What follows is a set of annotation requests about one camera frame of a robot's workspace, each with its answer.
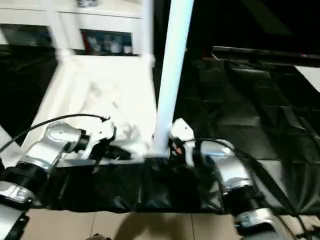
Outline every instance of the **white metal frame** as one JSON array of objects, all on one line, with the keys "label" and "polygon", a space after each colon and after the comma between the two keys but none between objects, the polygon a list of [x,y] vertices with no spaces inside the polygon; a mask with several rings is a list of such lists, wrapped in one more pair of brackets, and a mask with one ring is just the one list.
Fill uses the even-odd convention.
[{"label": "white metal frame", "polygon": [[[56,49],[56,55],[57,55],[57,60],[58,60],[58,68],[57,71],[55,73],[55,75],[61,75],[61,68],[62,69],[66,69],[68,73],[71,73],[71,71],[69,70],[70,68],[74,68],[74,66],[72,66],[72,62],[75,61],[74,57],[75,53],[70,49],[71,46],[69,45],[69,41],[68,41],[68,35],[66,34],[66,32],[64,31],[64,25],[61,21],[59,12],[57,11],[57,9],[55,9],[55,2],[56,0],[42,0],[42,4],[43,4],[43,9],[45,11],[42,10],[35,10],[34,12],[37,13],[35,15],[35,18],[33,16],[31,16],[31,18],[29,18],[29,22],[32,25],[33,22],[32,21],[37,21],[37,17],[39,17],[38,15],[40,14],[42,19],[45,16],[46,21],[48,23],[49,26],[49,33],[51,35],[51,38],[53,40],[53,44],[54,47]],[[1,17],[1,13],[6,14],[6,15],[10,15],[10,14],[16,14],[19,12],[19,9],[15,11],[12,11],[12,9],[0,9],[0,22],[1,19],[3,17]],[[143,0],[142,2],[142,6],[141,6],[141,14],[142,14],[142,32],[140,33],[143,36],[143,46],[141,46],[141,59],[146,59],[149,63],[146,64],[147,66],[151,66],[152,65],[152,60],[153,60],[153,0]],[[66,89],[66,85],[68,85],[69,83],[63,83],[61,82],[60,79],[56,79],[55,81],[53,81],[50,85],[51,91],[47,92],[43,101],[53,101],[53,96],[52,94],[54,92],[59,93],[59,96],[63,97],[63,93],[59,91],[59,89],[61,89],[62,91],[64,91]],[[56,108],[55,106],[55,102],[52,102],[51,106],[43,106],[41,105],[39,109],[39,113],[38,114],[38,120],[41,119],[41,116],[46,116],[48,117],[49,112],[51,112],[51,114],[56,113],[57,111],[53,111],[52,109],[48,109],[48,108]],[[35,135],[39,135],[41,134],[42,130],[35,130],[33,133],[35,133]],[[0,146],[4,145],[9,139],[10,136],[7,134],[7,132],[0,126]],[[23,150],[19,147],[19,145],[17,145],[16,143],[14,143],[11,147],[8,147],[5,151],[3,151],[1,153],[1,156],[8,159],[10,158],[9,156],[14,156],[14,160],[12,161],[13,164],[17,161],[16,156],[21,155],[23,152]]]}]

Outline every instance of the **silver robotic arm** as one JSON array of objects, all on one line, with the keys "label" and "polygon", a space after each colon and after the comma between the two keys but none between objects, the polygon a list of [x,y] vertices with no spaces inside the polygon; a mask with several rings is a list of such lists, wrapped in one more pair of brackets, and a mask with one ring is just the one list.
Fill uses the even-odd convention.
[{"label": "silver robotic arm", "polygon": [[29,221],[25,213],[46,183],[63,153],[85,150],[90,137],[64,122],[46,128],[15,167],[8,167],[0,181],[0,240],[20,239]]},{"label": "silver robotic arm", "polygon": [[229,147],[203,141],[200,152],[202,159],[214,163],[223,204],[234,216],[239,235],[246,240],[289,239],[282,225],[264,204],[264,197],[256,190],[246,167],[231,150],[232,144],[225,140],[222,142]]}]

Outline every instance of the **white shelf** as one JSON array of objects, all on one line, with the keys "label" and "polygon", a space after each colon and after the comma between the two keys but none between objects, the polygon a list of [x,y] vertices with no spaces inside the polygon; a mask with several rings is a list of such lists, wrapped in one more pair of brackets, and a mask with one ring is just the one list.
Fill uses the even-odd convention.
[{"label": "white shelf", "polygon": [[[0,9],[43,11],[43,0],[1,0]],[[77,7],[76,0],[55,0],[55,7],[62,13],[107,15],[115,17],[141,18],[141,5],[126,0],[100,0],[95,7]]]}]

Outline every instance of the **white surface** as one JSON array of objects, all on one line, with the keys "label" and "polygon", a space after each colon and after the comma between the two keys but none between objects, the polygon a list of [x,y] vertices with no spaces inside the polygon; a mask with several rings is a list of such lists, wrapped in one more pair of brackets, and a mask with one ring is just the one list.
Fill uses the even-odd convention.
[{"label": "white surface", "polygon": [[0,24],[48,26],[48,21],[44,11],[0,9]]},{"label": "white surface", "polygon": [[[100,0],[95,7],[77,7],[76,0],[54,0],[55,10],[65,13],[83,13],[118,17],[141,17],[141,5],[124,0]],[[0,9],[44,10],[42,0],[1,0]]]},{"label": "white surface", "polygon": [[154,133],[155,153],[165,153],[174,118],[193,0],[171,2]]},{"label": "white surface", "polygon": [[64,15],[74,16],[75,21],[79,21],[79,28],[103,31],[115,31],[132,33],[140,23],[138,19],[128,17],[102,16],[90,14],[64,13]]},{"label": "white surface", "polygon": [[[152,71],[140,57],[73,56],[60,63],[32,125],[74,113],[111,116],[121,128],[124,122],[139,129],[151,143],[155,129],[156,103]],[[92,131],[100,120],[77,117],[66,122]],[[23,148],[41,138],[44,127],[27,135]]]},{"label": "white surface", "polygon": [[318,67],[307,67],[307,66],[296,66],[296,69],[304,75],[304,77],[311,83],[311,85],[320,92],[320,68]]}]

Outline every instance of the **black fabric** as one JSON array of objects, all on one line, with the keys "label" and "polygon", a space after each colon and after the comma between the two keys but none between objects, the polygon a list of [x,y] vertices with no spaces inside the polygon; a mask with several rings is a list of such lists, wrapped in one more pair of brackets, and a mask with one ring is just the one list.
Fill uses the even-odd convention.
[{"label": "black fabric", "polygon": [[[187,58],[175,118],[190,124],[196,137],[226,139],[257,158],[299,214],[315,215],[320,212],[319,99],[294,67]],[[251,172],[268,204],[291,214],[263,171]],[[55,169],[40,200],[42,207],[75,212],[228,213],[213,173],[168,165],[165,159],[101,166],[95,173],[92,166]]]},{"label": "black fabric", "polygon": [[211,56],[212,46],[303,53],[308,58],[319,55],[319,36],[314,31],[320,23],[314,10],[318,3],[282,3],[285,4],[276,0],[232,4],[224,0],[194,1],[188,50],[200,56]]},{"label": "black fabric", "polygon": [[54,49],[0,45],[0,125],[11,136],[31,126],[56,67]]}]

